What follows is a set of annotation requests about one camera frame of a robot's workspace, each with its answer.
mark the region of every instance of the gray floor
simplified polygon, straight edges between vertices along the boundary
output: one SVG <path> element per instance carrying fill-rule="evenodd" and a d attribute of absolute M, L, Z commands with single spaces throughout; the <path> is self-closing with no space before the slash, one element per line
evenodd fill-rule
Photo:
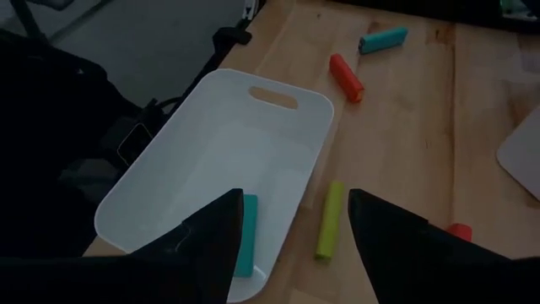
<path fill-rule="evenodd" d="M 76 0 L 62 12 L 31 8 L 51 36 L 98 2 Z M 144 106 L 181 95 L 212 56 L 213 33 L 236 25 L 243 7 L 244 0 L 114 0 L 52 43 L 100 64 L 126 98 Z M 9 11 L 0 6 L 3 28 L 23 34 Z"/>

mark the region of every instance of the red object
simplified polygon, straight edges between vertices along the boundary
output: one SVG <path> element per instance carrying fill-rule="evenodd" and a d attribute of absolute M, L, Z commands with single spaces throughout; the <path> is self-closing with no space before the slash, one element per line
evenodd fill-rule
<path fill-rule="evenodd" d="M 364 86 L 356 78 L 351 68 L 348 67 L 343 57 L 339 54 L 330 56 L 330 73 L 347 96 L 350 102 L 360 102 L 364 97 Z"/>
<path fill-rule="evenodd" d="M 452 224 L 446 232 L 453 234 L 454 236 L 460 237 L 465 241 L 471 241 L 473 239 L 473 228 L 464 224 Z"/>

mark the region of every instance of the white tray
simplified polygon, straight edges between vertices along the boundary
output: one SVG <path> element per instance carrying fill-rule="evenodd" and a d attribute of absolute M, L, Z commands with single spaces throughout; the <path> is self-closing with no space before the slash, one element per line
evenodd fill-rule
<path fill-rule="evenodd" d="M 248 93 L 296 99 L 297 109 Z M 323 95 L 230 69 L 207 75 L 101 202 L 98 235 L 133 252 L 226 193 L 258 196 L 254 272 L 234 278 L 229 301 L 266 284 L 332 122 Z"/>

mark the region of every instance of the floor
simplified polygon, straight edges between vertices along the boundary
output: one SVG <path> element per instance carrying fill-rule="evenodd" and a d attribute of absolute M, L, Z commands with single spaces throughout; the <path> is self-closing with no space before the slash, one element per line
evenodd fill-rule
<path fill-rule="evenodd" d="M 100 0 L 65 11 L 30 4 L 41 30 L 55 35 Z M 121 93 L 139 106 L 181 95 L 213 54 L 212 35 L 240 20 L 244 0 L 113 0 L 52 44 L 97 62 Z M 23 35 L 7 1 L 0 26 Z"/>

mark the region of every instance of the wooden surface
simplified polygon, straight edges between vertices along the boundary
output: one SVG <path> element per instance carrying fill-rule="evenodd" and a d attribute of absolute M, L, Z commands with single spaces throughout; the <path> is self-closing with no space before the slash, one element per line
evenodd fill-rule
<path fill-rule="evenodd" d="M 409 28 L 403 47 L 359 57 L 362 35 L 393 26 Z M 318 0 L 268 1 L 248 30 L 223 68 L 320 92 L 335 109 L 267 286 L 248 302 L 376 303 L 346 212 L 332 261 L 313 259 L 333 179 L 437 226 L 468 224 L 475 243 L 509 258 L 540 255 L 540 203 L 495 159 L 540 104 L 540 38 Z M 365 86 L 359 105 L 328 73 L 335 52 Z M 122 253 L 96 240 L 87 254 Z"/>

